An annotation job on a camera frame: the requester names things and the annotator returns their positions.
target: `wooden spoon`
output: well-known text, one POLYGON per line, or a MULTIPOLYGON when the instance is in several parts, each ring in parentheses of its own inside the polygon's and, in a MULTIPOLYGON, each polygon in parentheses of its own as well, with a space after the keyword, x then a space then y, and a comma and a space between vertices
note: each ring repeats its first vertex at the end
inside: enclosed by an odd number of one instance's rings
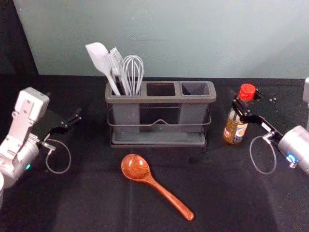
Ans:
POLYGON ((129 154, 121 162, 121 170, 123 174, 131 180, 146 183, 163 194, 189 221, 193 220, 194 214, 187 206, 179 201, 173 194, 163 188, 155 179, 151 176, 150 168, 146 160, 143 157, 136 154, 129 154))

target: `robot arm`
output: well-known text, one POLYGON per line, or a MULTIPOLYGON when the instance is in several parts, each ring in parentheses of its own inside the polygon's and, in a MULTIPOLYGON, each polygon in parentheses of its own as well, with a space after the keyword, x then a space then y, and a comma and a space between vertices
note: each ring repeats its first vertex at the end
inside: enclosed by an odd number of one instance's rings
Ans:
MULTIPOLYGON (((255 111, 255 104, 263 103, 261 99, 265 97, 258 90, 255 93, 254 101, 251 104, 242 102, 237 96, 234 97, 232 107, 239 115, 243 123, 254 123, 267 131, 263 139, 269 144, 272 142, 276 148, 286 157, 291 168, 297 165, 309 175, 309 132, 302 126, 296 126, 285 135, 282 135, 265 118, 255 111)), ((303 100, 309 107, 309 78, 306 79, 303 100)))
POLYGON ((28 87, 19 92, 13 121, 8 135, 0 146, 0 173, 4 188, 11 187, 38 155, 38 141, 31 128, 45 114, 49 98, 28 87))
POLYGON ((19 92, 13 121, 8 135, 0 146, 0 208, 3 189, 11 187, 26 167, 37 157, 39 147, 45 146, 50 153, 56 148, 45 142, 52 132, 66 131, 77 121, 80 109, 69 120, 47 111, 49 98, 28 87, 19 92))

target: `spoon handle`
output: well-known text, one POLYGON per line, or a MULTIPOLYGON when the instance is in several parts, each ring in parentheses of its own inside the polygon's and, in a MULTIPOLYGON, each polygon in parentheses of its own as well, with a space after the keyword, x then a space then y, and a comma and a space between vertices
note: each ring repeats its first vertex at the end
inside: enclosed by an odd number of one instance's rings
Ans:
POLYGON ((165 196, 187 220, 193 220, 194 213, 187 206, 185 206, 177 197, 167 191, 155 180, 151 181, 150 184, 155 187, 159 192, 161 192, 162 195, 165 196))

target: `red bottle cap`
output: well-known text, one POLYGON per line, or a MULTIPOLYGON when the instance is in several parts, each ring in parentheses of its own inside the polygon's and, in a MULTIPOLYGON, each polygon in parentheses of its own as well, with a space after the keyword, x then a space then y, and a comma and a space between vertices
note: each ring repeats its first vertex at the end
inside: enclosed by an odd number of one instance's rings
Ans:
POLYGON ((243 84, 239 90, 239 98, 243 101, 251 101, 254 98, 255 86, 251 84, 243 84))

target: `blue indicator light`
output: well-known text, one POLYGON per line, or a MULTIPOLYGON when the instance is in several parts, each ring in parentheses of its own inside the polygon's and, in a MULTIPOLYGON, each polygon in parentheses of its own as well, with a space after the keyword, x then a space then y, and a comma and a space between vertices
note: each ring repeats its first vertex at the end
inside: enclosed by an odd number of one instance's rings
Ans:
POLYGON ((30 164, 27 165, 27 167, 25 168, 25 170, 28 170, 31 167, 30 164))
POLYGON ((292 161, 293 163, 296 163, 296 162, 297 162, 296 157, 295 157, 293 154, 291 154, 291 153, 288 153, 287 158, 288 158, 290 161, 292 161))

